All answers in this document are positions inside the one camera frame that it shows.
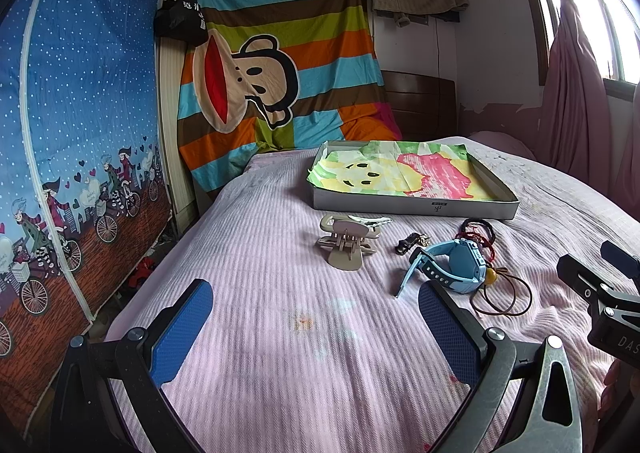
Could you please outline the person's right hand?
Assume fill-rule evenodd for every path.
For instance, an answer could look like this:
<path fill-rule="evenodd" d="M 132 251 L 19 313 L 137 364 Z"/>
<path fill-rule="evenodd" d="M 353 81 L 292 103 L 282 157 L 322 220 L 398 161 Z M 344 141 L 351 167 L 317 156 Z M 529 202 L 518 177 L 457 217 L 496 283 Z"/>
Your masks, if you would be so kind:
<path fill-rule="evenodd" d="M 618 377 L 620 377 L 620 360 L 615 359 L 608 373 L 606 373 L 603 381 L 604 390 L 601 393 L 600 407 L 598 410 L 598 418 L 602 419 L 608 413 L 616 399 L 616 388 Z"/>

